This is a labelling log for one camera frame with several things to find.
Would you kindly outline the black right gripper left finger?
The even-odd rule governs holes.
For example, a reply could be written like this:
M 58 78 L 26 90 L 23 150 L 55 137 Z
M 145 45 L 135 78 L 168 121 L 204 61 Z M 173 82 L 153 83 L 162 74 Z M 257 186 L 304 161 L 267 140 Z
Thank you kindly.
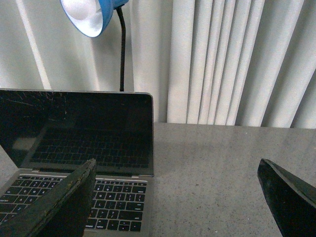
M 81 237 L 92 207 L 96 160 L 63 181 L 0 227 L 2 237 Z

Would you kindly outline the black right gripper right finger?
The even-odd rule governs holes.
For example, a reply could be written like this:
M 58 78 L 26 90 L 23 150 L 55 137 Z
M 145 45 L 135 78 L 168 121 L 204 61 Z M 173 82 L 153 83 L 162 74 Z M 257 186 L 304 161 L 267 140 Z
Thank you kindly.
M 257 176 L 283 237 L 316 235 L 316 188 L 276 163 L 261 159 Z

